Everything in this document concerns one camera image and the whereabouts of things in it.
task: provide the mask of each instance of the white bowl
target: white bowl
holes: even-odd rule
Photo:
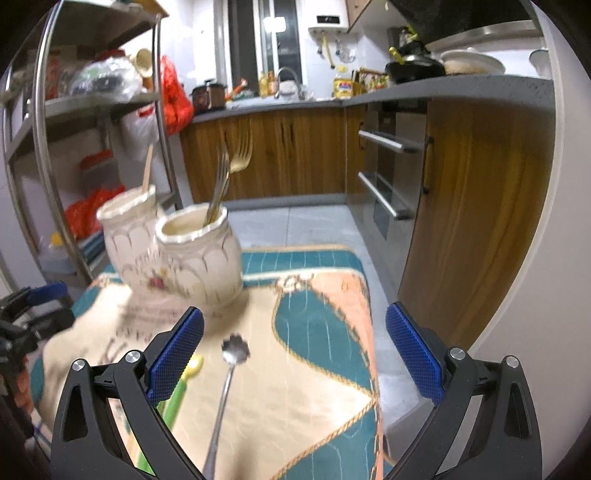
[[[441,60],[448,75],[456,73],[505,73],[505,66],[502,62],[475,50],[450,50],[441,54]]]

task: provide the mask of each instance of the shelving unit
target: shelving unit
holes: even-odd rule
[[[154,103],[160,145],[170,187],[170,192],[160,194],[158,199],[165,210],[173,206],[176,209],[182,208],[161,100],[160,22],[160,14],[152,15],[145,11],[134,11],[124,4],[114,3],[106,7],[88,1],[61,0],[31,32],[9,67],[5,90],[10,87],[15,66],[22,67],[27,51],[31,49],[37,51],[33,73],[33,94],[28,116],[23,120],[14,136],[11,135],[12,128],[7,108],[4,109],[4,115],[0,120],[2,121],[8,187],[16,216],[31,254],[42,271],[38,261],[37,241],[25,214],[24,199],[15,175],[15,165],[19,159],[34,151],[41,186],[50,207],[56,231],[63,239],[64,247],[76,270],[73,275],[42,271],[47,281],[63,280],[72,286],[86,287],[108,262],[105,252],[99,254],[92,261],[87,261],[70,232],[64,215],[64,206],[57,189],[49,143],[71,137],[87,129],[96,128],[101,120],[110,118],[114,121],[138,108]],[[112,96],[104,94],[45,100],[46,71],[51,46],[78,46],[98,53],[118,48],[149,30],[152,30],[153,92],[136,95],[130,102],[118,102]]]

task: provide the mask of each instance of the floor tile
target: floor tile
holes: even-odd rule
[[[230,225],[242,248],[284,247],[289,208],[230,212]]]

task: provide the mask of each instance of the bag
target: bag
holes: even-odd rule
[[[193,104],[187,98],[178,81],[174,63],[166,55],[160,60],[162,72],[162,97],[164,101],[164,119],[166,133],[174,135],[185,128],[193,118]]]

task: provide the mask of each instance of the window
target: window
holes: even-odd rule
[[[282,67],[293,69],[303,81],[296,0],[228,0],[227,18],[226,70],[232,85],[244,78],[258,93],[261,72]]]

